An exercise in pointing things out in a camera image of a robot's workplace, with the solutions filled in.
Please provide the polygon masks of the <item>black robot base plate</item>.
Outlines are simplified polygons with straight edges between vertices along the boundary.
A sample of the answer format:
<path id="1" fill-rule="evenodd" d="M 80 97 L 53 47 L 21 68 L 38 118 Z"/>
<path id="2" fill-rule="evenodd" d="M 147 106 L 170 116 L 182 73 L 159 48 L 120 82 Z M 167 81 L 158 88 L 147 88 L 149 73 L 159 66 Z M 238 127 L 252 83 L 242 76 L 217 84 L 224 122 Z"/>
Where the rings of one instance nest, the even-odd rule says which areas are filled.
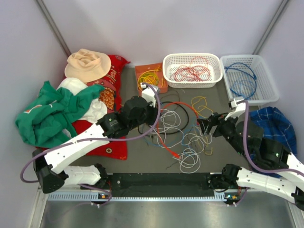
<path id="1" fill-rule="evenodd" d="M 114 197 L 205 197 L 214 190 L 239 189 L 210 173 L 113 173 L 94 186 Z"/>

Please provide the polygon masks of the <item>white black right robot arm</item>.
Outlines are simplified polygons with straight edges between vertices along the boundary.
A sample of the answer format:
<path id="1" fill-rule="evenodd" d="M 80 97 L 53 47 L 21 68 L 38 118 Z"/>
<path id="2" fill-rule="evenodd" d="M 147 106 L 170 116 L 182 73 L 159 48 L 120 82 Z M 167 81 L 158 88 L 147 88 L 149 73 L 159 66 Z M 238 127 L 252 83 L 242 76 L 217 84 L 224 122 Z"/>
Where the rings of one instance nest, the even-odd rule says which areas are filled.
<path id="1" fill-rule="evenodd" d="M 208 119 L 198 119 L 204 134 L 223 137 L 252 169 L 227 164 L 220 175 L 211 177 L 211 187 L 251 188 L 279 196 L 300 210 L 304 209 L 304 166 L 280 142 L 263 136 L 263 129 L 251 121 L 239 122 L 227 118 L 227 113 L 212 114 Z"/>

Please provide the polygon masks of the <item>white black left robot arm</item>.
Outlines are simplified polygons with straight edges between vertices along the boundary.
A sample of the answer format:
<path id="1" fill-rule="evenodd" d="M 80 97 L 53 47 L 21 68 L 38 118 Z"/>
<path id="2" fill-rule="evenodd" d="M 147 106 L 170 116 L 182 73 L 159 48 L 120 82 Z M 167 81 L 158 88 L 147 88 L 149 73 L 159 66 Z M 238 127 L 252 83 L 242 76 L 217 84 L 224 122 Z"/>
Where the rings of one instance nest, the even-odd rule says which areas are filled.
<path id="1" fill-rule="evenodd" d="M 88 129 L 65 144 L 33 152 L 37 157 L 34 171 L 44 193 L 52 193 L 67 185 L 89 185 L 103 188 L 108 174 L 101 164 L 72 166 L 71 164 L 92 150 L 126 135 L 142 124 L 152 125 L 158 115 L 157 100 L 153 96 L 133 96 L 119 112 L 104 115 Z"/>

